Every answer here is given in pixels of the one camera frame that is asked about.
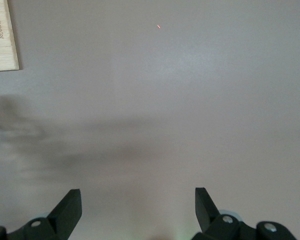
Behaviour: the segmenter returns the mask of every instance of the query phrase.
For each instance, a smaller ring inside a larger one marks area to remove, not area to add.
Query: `silver screw head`
[[[267,230],[269,230],[269,231],[271,231],[271,232],[276,232],[277,231],[277,228],[276,228],[276,226],[275,225],[273,225],[272,223],[266,223],[266,224],[264,224],[264,227],[265,227],[265,229],[267,229]]]
[[[31,223],[31,227],[38,227],[39,225],[41,224],[41,221],[37,220],[37,221],[34,221],[33,223]]]
[[[223,216],[222,220],[228,224],[232,224],[234,222],[230,216]]]

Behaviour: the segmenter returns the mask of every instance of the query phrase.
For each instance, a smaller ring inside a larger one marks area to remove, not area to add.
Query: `black plastic claw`
[[[255,229],[234,216],[220,215],[205,188],[195,189],[195,214],[202,232],[192,240],[296,240],[285,226],[277,222],[262,221]]]
[[[70,190],[46,217],[60,240],[67,240],[82,215],[81,193]]]
[[[9,234],[0,226],[0,240],[67,240],[81,215],[80,190],[72,189],[47,217],[32,219]]]

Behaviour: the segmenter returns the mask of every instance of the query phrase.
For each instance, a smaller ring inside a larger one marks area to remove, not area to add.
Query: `metal screw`
[[[266,223],[266,224],[264,225],[264,227],[265,227],[265,229],[267,229],[267,230],[269,230],[269,231],[271,231],[271,232],[273,232],[273,233],[277,231],[276,226],[273,225],[272,223]]]
[[[228,223],[228,224],[232,224],[234,222],[234,220],[230,217],[230,216],[223,216],[223,221]]]
[[[31,227],[38,227],[39,225],[41,224],[41,221],[37,220],[37,221],[34,221],[33,223],[31,223]]]

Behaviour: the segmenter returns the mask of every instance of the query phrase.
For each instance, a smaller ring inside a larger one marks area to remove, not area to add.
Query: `gray surface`
[[[206,187],[300,239],[300,1],[10,8],[22,70],[0,72],[0,225],[81,188],[71,240],[187,240]]]

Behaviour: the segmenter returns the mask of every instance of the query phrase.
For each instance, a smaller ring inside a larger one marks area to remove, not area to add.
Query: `wooden board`
[[[0,0],[0,71],[18,70],[18,57],[7,0]]]

